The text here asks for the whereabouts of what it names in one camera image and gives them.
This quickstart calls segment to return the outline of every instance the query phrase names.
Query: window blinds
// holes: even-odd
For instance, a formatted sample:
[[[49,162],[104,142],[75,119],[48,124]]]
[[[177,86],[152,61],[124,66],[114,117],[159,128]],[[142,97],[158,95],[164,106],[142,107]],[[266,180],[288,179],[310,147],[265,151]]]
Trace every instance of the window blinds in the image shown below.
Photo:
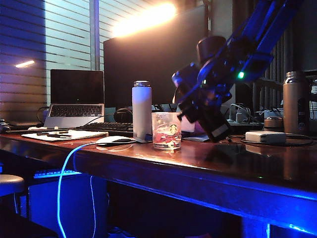
[[[100,27],[100,70],[104,69],[103,42],[112,38],[113,26],[132,15],[142,12],[150,6],[142,0],[100,0],[99,27]]]
[[[50,69],[90,69],[89,0],[1,1],[0,117],[36,121]],[[27,68],[15,65],[28,60]]]

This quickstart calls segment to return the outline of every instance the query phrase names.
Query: silver laptop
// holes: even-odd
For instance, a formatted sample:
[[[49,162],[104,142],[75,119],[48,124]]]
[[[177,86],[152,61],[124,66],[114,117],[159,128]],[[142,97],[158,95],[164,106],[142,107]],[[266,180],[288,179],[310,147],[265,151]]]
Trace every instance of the silver laptop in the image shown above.
[[[51,105],[47,128],[74,128],[103,122],[104,73],[91,70],[51,70]]]

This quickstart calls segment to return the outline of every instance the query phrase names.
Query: monitor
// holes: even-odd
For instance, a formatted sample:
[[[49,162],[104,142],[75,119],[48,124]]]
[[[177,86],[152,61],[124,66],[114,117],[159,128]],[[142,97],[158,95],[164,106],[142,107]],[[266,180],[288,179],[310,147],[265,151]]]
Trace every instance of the monitor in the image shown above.
[[[104,72],[51,69],[51,103],[104,103]]]
[[[165,24],[104,41],[105,106],[131,106],[138,80],[150,82],[152,105],[172,103],[172,75],[198,61],[196,45],[207,35],[207,7],[202,5]]]

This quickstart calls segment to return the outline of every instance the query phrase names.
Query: laptop screen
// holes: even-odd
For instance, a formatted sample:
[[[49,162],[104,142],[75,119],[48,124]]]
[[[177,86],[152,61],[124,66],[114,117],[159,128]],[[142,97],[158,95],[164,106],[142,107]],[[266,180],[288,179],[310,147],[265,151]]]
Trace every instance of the laptop screen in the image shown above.
[[[104,73],[51,69],[52,104],[98,104],[104,100]]]

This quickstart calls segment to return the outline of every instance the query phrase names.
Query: blue boom arm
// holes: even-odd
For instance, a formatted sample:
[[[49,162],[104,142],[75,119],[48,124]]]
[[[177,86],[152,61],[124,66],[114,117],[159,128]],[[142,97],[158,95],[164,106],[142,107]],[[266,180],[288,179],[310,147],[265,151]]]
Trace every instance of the blue boom arm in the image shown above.
[[[220,112],[221,104],[231,98],[234,83],[254,81],[263,75],[273,59],[270,52],[302,2],[260,0],[239,32],[227,41],[215,36],[199,41],[203,66],[192,63],[172,76],[177,87],[175,99],[182,110],[180,118],[198,121],[213,142],[228,136],[230,125]]]

